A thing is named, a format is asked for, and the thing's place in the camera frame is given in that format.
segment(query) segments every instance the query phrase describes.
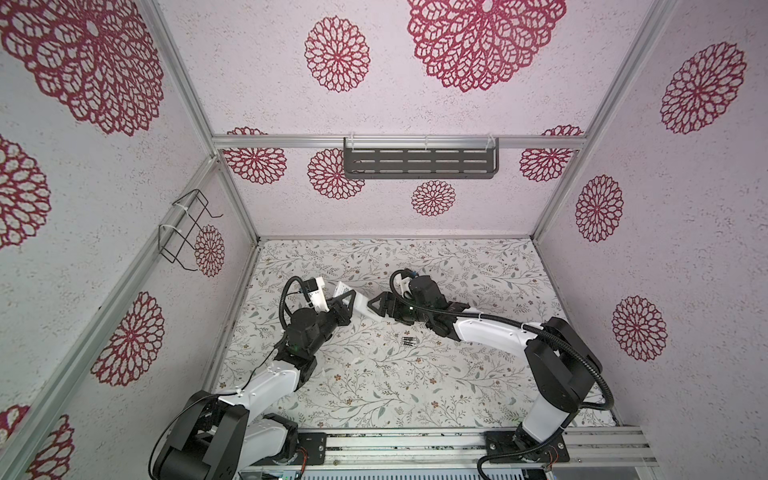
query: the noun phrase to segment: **leaf pattern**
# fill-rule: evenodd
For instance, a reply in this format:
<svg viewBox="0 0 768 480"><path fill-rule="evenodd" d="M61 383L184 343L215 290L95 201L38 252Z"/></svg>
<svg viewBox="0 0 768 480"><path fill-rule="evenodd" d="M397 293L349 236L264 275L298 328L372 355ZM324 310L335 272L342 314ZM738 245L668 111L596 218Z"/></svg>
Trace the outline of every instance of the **leaf pattern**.
<svg viewBox="0 0 768 480"><path fill-rule="evenodd" d="M563 316L528 240L271 240L263 245L234 329L220 387L244 381L280 338L285 281L322 276L373 297L393 270L428 274L449 300L525 322ZM301 296L289 296L291 310ZM412 346L402 344L413 337ZM538 394L524 359L441 338L423 324L355 315L317 353L312 378L270 407L304 428L516 426ZM599 393L591 401L600 401ZM588 410L575 425L615 425Z"/></svg>

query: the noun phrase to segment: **aluminum rail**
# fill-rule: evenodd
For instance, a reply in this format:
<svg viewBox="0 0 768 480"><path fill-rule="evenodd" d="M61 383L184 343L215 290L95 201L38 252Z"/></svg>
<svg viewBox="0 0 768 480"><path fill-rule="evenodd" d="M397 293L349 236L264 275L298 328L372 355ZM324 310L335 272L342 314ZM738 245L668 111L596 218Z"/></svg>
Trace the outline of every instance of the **aluminum rail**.
<svg viewBox="0 0 768 480"><path fill-rule="evenodd" d="M568 148L577 150L587 142L586 137L553 135L214 135L216 148L476 148L493 145L499 148Z"/></svg>
<svg viewBox="0 0 768 480"><path fill-rule="evenodd" d="M325 432L326 460L319 470L388 468L474 468L486 455L484 432L510 429L301 429ZM569 428L563 434L571 461L554 468L655 467L658 462L639 427ZM537 468L543 465L516 462L486 463L484 468ZM299 466L252 466L241 473L286 471Z"/></svg>

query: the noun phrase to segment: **wire holder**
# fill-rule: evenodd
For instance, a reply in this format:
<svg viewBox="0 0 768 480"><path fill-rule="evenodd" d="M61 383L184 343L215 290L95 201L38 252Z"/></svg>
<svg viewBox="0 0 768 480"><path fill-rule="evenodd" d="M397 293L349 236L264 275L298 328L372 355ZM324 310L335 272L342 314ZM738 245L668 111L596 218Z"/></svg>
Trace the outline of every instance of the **wire holder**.
<svg viewBox="0 0 768 480"><path fill-rule="evenodd" d="M198 213L196 216L193 216L190 214L190 210L194 207L195 202L198 202L202 208L200 209L200 213ZM167 223L162 223L157 226L157 251L160 252L160 255L162 255L165 260L168 260L171 263L178 263L181 265L181 268L188 270L190 272L197 272L197 268L187 268L184 266L184 264L181 262L181 259L179 259L179 254L181 253L181 250L184 248L184 245L189 245L192 250L196 250L194 245L188 240L189 236L192 234L192 232L195 230L195 227L197 227L197 230L202 231L203 227L200 226L199 220L200 217L203 216L203 213L208 214L211 218L221 218L223 217L223 214L221 215L213 215L210 210L208 210L208 199L205 197L205 194L203 194L200 189L196 188L194 190L190 190L189 192L185 193L176 201L173 202L174 207L178 207L182 210L184 210L184 216L181 218L183 220L185 217L188 217L192 219L192 225L190 226L190 229L188 232L184 233L179 229L179 225L181 224L181 220L178 221L176 225L169 225ZM167 239L165 239L165 242L163 242L163 234L170 229L170 236L168 236ZM178 235L181 238L181 245L179 245L179 248L172 252L169 249L167 249L167 245L170 243L170 241L174 238L174 236Z"/></svg>

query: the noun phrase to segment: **red mandala pattern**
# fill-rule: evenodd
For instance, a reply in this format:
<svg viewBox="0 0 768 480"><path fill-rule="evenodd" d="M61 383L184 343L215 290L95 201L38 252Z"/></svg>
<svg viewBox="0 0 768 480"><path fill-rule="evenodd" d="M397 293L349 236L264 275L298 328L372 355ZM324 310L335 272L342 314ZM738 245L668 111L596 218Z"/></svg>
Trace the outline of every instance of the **red mandala pattern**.
<svg viewBox="0 0 768 480"><path fill-rule="evenodd" d="M194 258L205 276L215 276L224 265L224 240L213 225L206 225L194 242Z"/></svg>
<svg viewBox="0 0 768 480"><path fill-rule="evenodd" d="M582 135L584 132L573 125L558 125L543 135ZM574 151L567 148L527 148L520 157L523 176L537 182L560 177Z"/></svg>
<svg viewBox="0 0 768 480"><path fill-rule="evenodd" d="M444 214L453 206L456 192L446 182L430 180L419 185L411 196L411 205L425 217Z"/></svg>
<svg viewBox="0 0 768 480"><path fill-rule="evenodd" d="M266 135L256 128L239 127L230 135ZM286 156L282 148L237 148L222 152L232 171L255 184L277 182L286 172Z"/></svg>
<svg viewBox="0 0 768 480"><path fill-rule="evenodd" d="M661 121L676 134L711 124L736 98L745 69L744 52L725 41L697 52L672 75L661 99Z"/></svg>
<svg viewBox="0 0 768 480"><path fill-rule="evenodd" d="M149 370L163 346L163 311L155 298L141 292L101 351L91 373L99 383L126 386Z"/></svg>
<svg viewBox="0 0 768 480"><path fill-rule="evenodd" d="M414 55L444 87L488 90L528 67L565 0L408 0Z"/></svg>
<svg viewBox="0 0 768 480"><path fill-rule="evenodd" d="M0 249L34 237L51 211L37 161L0 135Z"/></svg>
<svg viewBox="0 0 768 480"><path fill-rule="evenodd" d="M42 450L29 464L28 480L61 480L61 477L69 472L69 460L74 452L73 435L74 429L69 425L69 415L62 415L56 424L56 430L48 435Z"/></svg>
<svg viewBox="0 0 768 480"><path fill-rule="evenodd" d="M344 156L338 148L317 152L306 174L315 190L337 200L354 197L366 184L365 180L350 180L344 175Z"/></svg>
<svg viewBox="0 0 768 480"><path fill-rule="evenodd" d="M667 324L661 312L648 299L629 296L614 311L614 335L629 356L647 362L667 346Z"/></svg>
<svg viewBox="0 0 768 480"><path fill-rule="evenodd" d="M576 202L578 231L591 242L605 240L619 226L623 206L617 181L605 175L593 178L581 189Z"/></svg>
<svg viewBox="0 0 768 480"><path fill-rule="evenodd" d="M28 406L14 405L0 413L0 449L11 438L11 434L29 411Z"/></svg>
<svg viewBox="0 0 768 480"><path fill-rule="evenodd" d="M40 91L79 121L131 136L159 116L163 70L131 0L0 0L0 31Z"/></svg>
<svg viewBox="0 0 768 480"><path fill-rule="evenodd" d="M368 73L371 58L366 38L344 18L325 17L304 42L306 66L330 91L349 91Z"/></svg>

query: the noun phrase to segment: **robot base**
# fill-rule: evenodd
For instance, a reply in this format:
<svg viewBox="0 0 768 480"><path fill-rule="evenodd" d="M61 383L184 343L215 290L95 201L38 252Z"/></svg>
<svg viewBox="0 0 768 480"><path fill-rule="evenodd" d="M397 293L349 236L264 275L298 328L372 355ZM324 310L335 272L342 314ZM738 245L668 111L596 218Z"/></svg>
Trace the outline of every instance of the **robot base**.
<svg viewBox="0 0 768 480"><path fill-rule="evenodd" d="M485 451L489 455L497 453L519 452L520 445L515 443L515 430L507 432L486 432L485 433ZM563 442L563 435L559 435L554 442L544 448L525 456L525 459L535 463L557 463L569 462L571 457L568 455L568 449ZM519 462L516 458L500 458L490 460L490 463L514 463Z"/></svg>
<svg viewBox="0 0 768 480"><path fill-rule="evenodd" d="M326 461L326 433L299 433L298 443L296 444L296 454L289 462L281 462L280 454L274 457L262 458L254 465L301 465L304 462L299 447L304 447L308 456L307 465L322 465Z"/></svg>

